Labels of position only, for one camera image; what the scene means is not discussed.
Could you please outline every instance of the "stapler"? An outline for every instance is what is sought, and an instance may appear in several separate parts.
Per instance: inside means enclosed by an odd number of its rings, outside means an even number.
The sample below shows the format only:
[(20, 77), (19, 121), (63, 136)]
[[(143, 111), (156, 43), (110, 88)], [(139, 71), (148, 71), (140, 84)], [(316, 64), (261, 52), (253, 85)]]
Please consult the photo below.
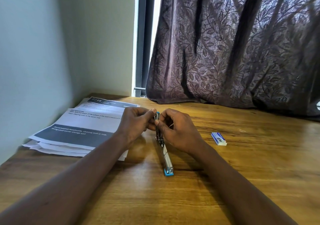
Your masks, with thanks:
[[(158, 120), (159, 117), (160, 117), (160, 113), (157, 112), (156, 115), (155, 115), (155, 120)], [(158, 129), (158, 127), (156, 127), (156, 140), (157, 140), (157, 142), (158, 142), (158, 144), (159, 144), (159, 146), (161, 148), (161, 152), (162, 152), (163, 158), (165, 160), (165, 166), (166, 166), (165, 167), (165, 175), (166, 176), (171, 176), (171, 175), (173, 175), (173, 166), (172, 166), (172, 163), (171, 163), (167, 148), (165, 147), (162, 133)]]

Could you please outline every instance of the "person's left hand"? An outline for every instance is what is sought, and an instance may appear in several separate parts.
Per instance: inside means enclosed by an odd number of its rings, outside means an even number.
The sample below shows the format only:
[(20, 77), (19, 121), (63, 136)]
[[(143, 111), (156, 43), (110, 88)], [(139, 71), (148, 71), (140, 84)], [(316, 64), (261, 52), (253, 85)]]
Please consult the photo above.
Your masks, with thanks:
[(126, 137), (127, 144), (133, 142), (143, 131), (155, 130), (154, 116), (157, 110), (148, 110), (141, 107), (125, 108), (117, 134)]

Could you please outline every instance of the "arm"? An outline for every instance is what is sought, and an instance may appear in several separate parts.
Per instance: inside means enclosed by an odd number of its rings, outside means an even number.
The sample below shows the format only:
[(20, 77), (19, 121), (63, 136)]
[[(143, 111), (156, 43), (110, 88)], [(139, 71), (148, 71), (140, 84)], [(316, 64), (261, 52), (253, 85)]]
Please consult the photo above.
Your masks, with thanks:
[(73, 224), (121, 154), (147, 128), (155, 109), (126, 108), (114, 135), (0, 214), (0, 224)]
[(167, 109), (155, 124), (166, 140), (203, 166), (237, 224), (297, 224), (202, 139), (189, 115)]

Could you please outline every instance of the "hand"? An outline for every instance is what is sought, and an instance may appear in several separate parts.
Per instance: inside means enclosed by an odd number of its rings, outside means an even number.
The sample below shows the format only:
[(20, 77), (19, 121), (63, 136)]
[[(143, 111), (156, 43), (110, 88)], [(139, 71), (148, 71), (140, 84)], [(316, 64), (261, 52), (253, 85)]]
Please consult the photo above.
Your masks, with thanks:
[(164, 138), (180, 151), (192, 154), (197, 145), (204, 142), (190, 116), (178, 110), (166, 109), (155, 121)]
[(125, 108), (116, 133), (124, 136), (129, 145), (140, 136), (143, 131), (147, 129), (155, 130), (154, 116), (156, 112), (156, 109), (148, 110), (141, 107)]

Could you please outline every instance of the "purple curtain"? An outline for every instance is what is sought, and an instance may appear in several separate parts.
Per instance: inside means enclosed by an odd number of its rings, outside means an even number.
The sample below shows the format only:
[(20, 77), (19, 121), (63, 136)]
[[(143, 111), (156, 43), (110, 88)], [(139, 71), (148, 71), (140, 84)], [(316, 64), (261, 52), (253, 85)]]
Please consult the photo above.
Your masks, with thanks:
[(320, 0), (162, 0), (147, 97), (319, 116), (319, 11)]

